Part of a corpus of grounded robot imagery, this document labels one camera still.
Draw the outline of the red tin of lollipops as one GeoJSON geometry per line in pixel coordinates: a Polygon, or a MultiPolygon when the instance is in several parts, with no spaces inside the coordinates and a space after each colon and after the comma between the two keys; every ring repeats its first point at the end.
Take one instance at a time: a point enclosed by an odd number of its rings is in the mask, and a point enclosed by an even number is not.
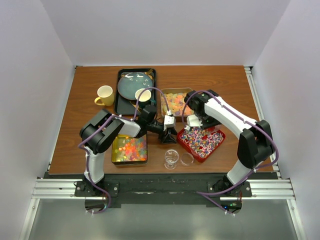
{"type": "Polygon", "coordinates": [[[224,142],[226,135],[215,127],[202,129],[191,127],[182,129],[176,137],[177,142],[190,153],[197,162],[205,162],[224,142]]]}

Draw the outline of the silver tin of gummies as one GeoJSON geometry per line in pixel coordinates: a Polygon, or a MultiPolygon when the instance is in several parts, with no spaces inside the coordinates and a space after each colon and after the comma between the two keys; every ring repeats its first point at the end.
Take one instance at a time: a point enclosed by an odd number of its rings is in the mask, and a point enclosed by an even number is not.
{"type": "MultiPolygon", "coordinates": [[[[164,94],[169,109],[174,117],[181,117],[182,111],[185,106],[185,97],[187,93],[191,92],[192,89],[189,87],[186,88],[164,88],[161,92],[164,94]]],[[[160,103],[161,103],[161,115],[164,117],[167,113],[167,105],[164,97],[160,94],[160,103]]],[[[184,110],[184,116],[193,115],[194,111],[191,110],[188,106],[184,110]]]]}

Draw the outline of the gold tin of star candies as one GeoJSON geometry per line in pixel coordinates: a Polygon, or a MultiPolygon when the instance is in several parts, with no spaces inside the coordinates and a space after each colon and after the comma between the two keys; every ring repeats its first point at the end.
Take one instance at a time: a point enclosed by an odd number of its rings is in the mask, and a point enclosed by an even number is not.
{"type": "Polygon", "coordinates": [[[147,136],[119,134],[112,143],[111,162],[116,166],[143,165],[148,162],[147,136]]]}

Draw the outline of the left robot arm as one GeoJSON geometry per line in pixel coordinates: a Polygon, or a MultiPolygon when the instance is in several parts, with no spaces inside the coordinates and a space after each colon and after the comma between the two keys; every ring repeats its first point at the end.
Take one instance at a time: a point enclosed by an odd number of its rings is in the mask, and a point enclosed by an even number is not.
{"type": "Polygon", "coordinates": [[[133,118],[115,115],[106,109],[99,111],[80,130],[82,142],[78,148],[85,151],[85,171],[83,183],[85,191],[92,196],[106,193],[105,173],[103,170],[105,152],[118,135],[126,135],[135,139],[145,136],[148,132],[158,134],[162,144],[175,144],[177,135],[176,119],[168,111],[163,122],[156,120],[157,108],[154,105],[145,106],[133,118]]]}

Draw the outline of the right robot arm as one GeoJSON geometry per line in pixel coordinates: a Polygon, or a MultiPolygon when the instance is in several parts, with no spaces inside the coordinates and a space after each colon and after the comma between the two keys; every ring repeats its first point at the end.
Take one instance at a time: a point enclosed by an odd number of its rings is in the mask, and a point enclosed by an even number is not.
{"type": "Polygon", "coordinates": [[[241,190],[240,184],[251,174],[278,161],[279,150],[266,120],[256,121],[247,117],[212,90],[193,90],[187,93],[184,102],[194,111],[201,123],[206,117],[210,117],[213,119],[213,126],[225,126],[238,139],[237,162],[223,179],[216,183],[218,190],[199,192],[199,195],[211,197],[226,194],[233,197],[241,190]]]}

